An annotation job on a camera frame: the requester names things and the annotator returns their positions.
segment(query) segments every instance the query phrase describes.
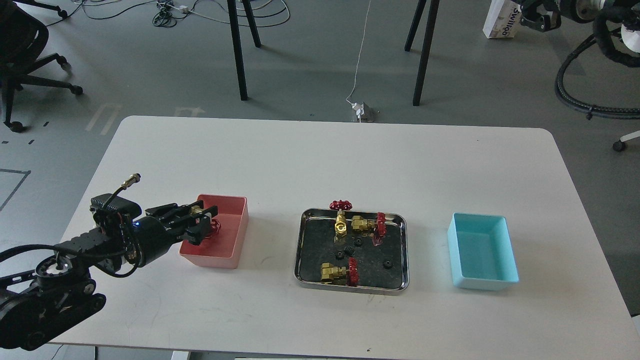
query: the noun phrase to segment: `floor marking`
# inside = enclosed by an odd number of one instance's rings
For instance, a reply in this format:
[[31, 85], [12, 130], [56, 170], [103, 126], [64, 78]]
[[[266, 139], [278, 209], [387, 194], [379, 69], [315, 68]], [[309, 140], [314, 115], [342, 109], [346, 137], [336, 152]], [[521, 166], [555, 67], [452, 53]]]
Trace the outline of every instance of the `floor marking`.
[[112, 102], [105, 102], [104, 104], [100, 105], [100, 107], [95, 112], [95, 114], [93, 114], [93, 117], [91, 118], [91, 121], [89, 121], [89, 124], [87, 124], [85, 130], [91, 131], [91, 129], [93, 129], [93, 126], [95, 125], [95, 123], [98, 121], [98, 119], [102, 116], [102, 113], [107, 108], [111, 109], [111, 115], [109, 116], [109, 120], [107, 120], [107, 124], [104, 126], [104, 128], [102, 128], [102, 131], [100, 132], [100, 135], [106, 134], [107, 131], [109, 131], [109, 128], [111, 128], [111, 125], [113, 125], [113, 122], [115, 121], [116, 116], [118, 116], [118, 112], [122, 109], [122, 104], [114, 104]]
[[204, 114], [205, 111], [203, 109], [200, 109], [200, 107], [198, 106], [197, 108], [176, 108], [175, 109], [175, 113], [173, 114], [173, 116], [180, 116], [180, 114], [183, 111], [190, 111], [191, 115], [188, 115], [188, 117], [198, 117], [198, 114]]
[[9, 196], [6, 198], [6, 200], [2, 203], [2, 205], [0, 205], [0, 211], [2, 211], [2, 209], [4, 209], [4, 207], [6, 206], [7, 202], [9, 202], [9, 200], [11, 200], [11, 198], [13, 197], [13, 194], [15, 194], [16, 191], [18, 191], [18, 188], [20, 187], [20, 185], [22, 185], [22, 183], [24, 182], [24, 180], [27, 178], [27, 176], [31, 173], [31, 170], [28, 171], [18, 171], [18, 170], [9, 170], [7, 168], [0, 168], [0, 172], [9, 172], [11, 174], [22, 174], [24, 176], [22, 176], [22, 179], [20, 180], [20, 182], [18, 183], [18, 185], [15, 186], [15, 188], [13, 189], [13, 191], [11, 192], [11, 194], [9, 194]]

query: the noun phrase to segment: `stainless steel tray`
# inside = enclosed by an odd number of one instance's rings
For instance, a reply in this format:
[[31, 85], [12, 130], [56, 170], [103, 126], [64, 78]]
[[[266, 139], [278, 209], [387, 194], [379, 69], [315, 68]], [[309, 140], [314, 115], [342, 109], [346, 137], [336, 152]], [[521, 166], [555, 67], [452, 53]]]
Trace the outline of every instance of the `stainless steel tray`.
[[[351, 218], [360, 215], [368, 220], [375, 220], [377, 213], [363, 211], [345, 211], [347, 235], [344, 244], [334, 242], [336, 210], [308, 209], [302, 213], [300, 235], [296, 251], [296, 278], [303, 286], [325, 289], [352, 291], [361, 293], [396, 294], [409, 285], [409, 267], [406, 249], [406, 222], [397, 214], [385, 213], [387, 234], [379, 246], [374, 246], [372, 238], [362, 236], [351, 228]], [[355, 239], [362, 240], [361, 246], [355, 246]], [[337, 259], [336, 253], [344, 250], [346, 245], [354, 248], [353, 257], [358, 260], [358, 286], [323, 284], [321, 282], [321, 266], [331, 263], [335, 266], [348, 267], [348, 258]], [[392, 267], [385, 268], [383, 263], [391, 261]]]

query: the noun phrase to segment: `pink plastic bin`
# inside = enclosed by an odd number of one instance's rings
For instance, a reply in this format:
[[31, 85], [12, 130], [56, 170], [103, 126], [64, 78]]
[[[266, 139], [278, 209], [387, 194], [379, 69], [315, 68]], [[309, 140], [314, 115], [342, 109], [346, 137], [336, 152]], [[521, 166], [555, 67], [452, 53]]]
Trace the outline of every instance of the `pink plastic bin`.
[[218, 219], [222, 227], [217, 235], [195, 246], [184, 240], [180, 255], [198, 266], [235, 269], [240, 261], [244, 233], [249, 222], [246, 197], [200, 194], [204, 207], [218, 206]]

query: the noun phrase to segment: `table leg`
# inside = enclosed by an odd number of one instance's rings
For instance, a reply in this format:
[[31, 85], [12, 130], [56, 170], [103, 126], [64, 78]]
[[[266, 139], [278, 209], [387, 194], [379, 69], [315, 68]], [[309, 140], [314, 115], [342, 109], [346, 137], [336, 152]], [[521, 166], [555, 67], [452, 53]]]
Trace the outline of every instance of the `table leg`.
[[424, 5], [426, 5], [426, 3], [427, 3], [427, 0], [418, 0], [418, 7], [415, 9], [415, 13], [413, 14], [413, 20], [411, 21], [411, 28], [409, 29], [409, 35], [406, 37], [406, 42], [404, 43], [405, 51], [411, 51], [413, 38], [415, 38], [415, 32], [418, 30], [418, 25], [420, 24], [420, 18], [422, 17], [422, 13], [424, 13]]
[[236, 72], [238, 74], [238, 86], [240, 86], [240, 100], [247, 100], [246, 79], [244, 78], [244, 62], [242, 60], [242, 47], [240, 46], [240, 27], [236, 11], [236, 2], [227, 0], [229, 8], [229, 23], [231, 24], [231, 39], [234, 43], [234, 56], [236, 57]]
[[427, 30], [424, 34], [422, 43], [422, 54], [420, 54], [420, 65], [418, 65], [418, 78], [415, 80], [415, 90], [413, 91], [413, 105], [420, 105], [420, 97], [422, 96], [422, 86], [424, 85], [424, 76], [427, 72], [427, 62], [429, 61], [429, 52], [431, 51], [431, 39], [433, 39], [433, 29], [436, 26], [436, 16], [438, 15], [438, 6], [440, 0], [431, 0], [429, 6], [429, 15], [427, 16]]
[[262, 44], [260, 43], [260, 36], [258, 36], [258, 27], [255, 25], [255, 19], [253, 18], [253, 10], [251, 10], [251, 4], [249, 3], [249, 0], [242, 0], [242, 5], [244, 5], [246, 20], [249, 22], [249, 28], [251, 29], [253, 43], [256, 47], [260, 47], [262, 46]]

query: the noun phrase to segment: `cardboard box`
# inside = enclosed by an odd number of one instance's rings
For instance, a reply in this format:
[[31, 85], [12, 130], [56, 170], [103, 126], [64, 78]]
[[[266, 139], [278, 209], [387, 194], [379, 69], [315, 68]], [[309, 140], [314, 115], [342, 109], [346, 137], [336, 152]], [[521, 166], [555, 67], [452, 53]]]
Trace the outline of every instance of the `cardboard box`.
[[487, 38], [513, 38], [520, 27], [520, 5], [511, 0], [492, 0], [483, 32]]

